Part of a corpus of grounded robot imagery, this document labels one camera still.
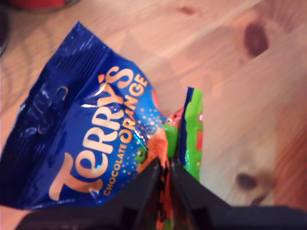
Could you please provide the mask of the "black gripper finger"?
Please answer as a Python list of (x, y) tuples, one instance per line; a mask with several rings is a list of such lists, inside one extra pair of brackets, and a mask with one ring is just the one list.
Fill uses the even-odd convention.
[(231, 230), (230, 206), (200, 184), (178, 160), (170, 160), (170, 191), (177, 230)]
[(156, 229), (160, 198), (160, 161), (153, 160), (131, 184), (103, 205), (97, 230)]

